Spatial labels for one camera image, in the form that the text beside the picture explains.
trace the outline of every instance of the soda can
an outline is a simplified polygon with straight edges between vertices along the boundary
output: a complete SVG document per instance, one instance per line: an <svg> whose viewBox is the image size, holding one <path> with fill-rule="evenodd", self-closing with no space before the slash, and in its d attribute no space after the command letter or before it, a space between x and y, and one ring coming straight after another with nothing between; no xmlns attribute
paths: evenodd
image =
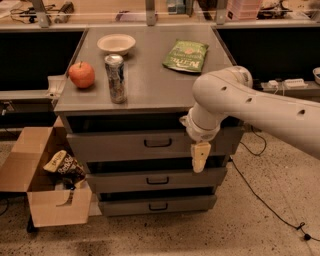
<svg viewBox="0 0 320 256"><path fill-rule="evenodd" d="M127 100L123 58L118 54L110 54L105 57L104 62L108 75L111 101L113 103L123 103Z"/></svg>

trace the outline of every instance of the cabinet top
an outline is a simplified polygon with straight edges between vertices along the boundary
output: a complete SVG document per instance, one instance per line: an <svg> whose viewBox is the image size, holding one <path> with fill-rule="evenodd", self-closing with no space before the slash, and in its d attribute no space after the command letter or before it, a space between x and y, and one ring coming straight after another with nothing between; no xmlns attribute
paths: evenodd
<svg viewBox="0 0 320 256"><path fill-rule="evenodd" d="M136 46L124 56L127 101L111 102L104 54L97 41L108 34L128 34L136 39ZM192 85L199 74L187 74L162 66L165 56L176 39L191 40L209 45L202 74L231 66L219 40L208 24L91 27L76 62L86 61L95 70L95 83L80 90L67 80L55 112L153 112L188 110L194 104Z"/></svg>

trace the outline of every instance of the speckled floor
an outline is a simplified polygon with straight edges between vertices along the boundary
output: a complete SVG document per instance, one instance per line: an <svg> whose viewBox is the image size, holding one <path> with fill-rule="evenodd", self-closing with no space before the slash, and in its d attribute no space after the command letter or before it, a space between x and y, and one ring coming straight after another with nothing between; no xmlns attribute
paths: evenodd
<svg viewBox="0 0 320 256"><path fill-rule="evenodd" d="M320 239L319 161L263 135L261 157L240 145L234 161L253 189L284 220ZM0 139L0 164L13 141ZM255 152L262 141L252 133L242 140ZM41 228L27 233L29 211L23 197L10 199L0 216L0 255L320 255L320 242L281 222L252 194L232 164L217 191L213 210L106 218L86 225Z"/></svg>

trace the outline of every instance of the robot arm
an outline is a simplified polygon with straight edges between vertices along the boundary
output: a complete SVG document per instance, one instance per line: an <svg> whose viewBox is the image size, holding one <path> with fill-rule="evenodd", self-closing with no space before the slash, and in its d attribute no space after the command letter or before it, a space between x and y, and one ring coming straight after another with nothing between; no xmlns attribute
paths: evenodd
<svg viewBox="0 0 320 256"><path fill-rule="evenodd" d="M202 171L208 141L228 116L241 119L320 159L320 104L251 89L250 72L240 66L200 76L194 86L195 105L180 119L196 142L191 147L195 172Z"/></svg>

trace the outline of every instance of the cardboard box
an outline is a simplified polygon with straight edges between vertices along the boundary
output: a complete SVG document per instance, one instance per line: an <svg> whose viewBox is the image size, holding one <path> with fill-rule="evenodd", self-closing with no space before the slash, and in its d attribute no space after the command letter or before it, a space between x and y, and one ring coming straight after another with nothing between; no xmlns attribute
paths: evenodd
<svg viewBox="0 0 320 256"><path fill-rule="evenodd" d="M0 169L0 191L26 192L35 227L84 224L92 192L55 190L56 176L43 170L66 143L62 123L54 127L26 127Z"/></svg>

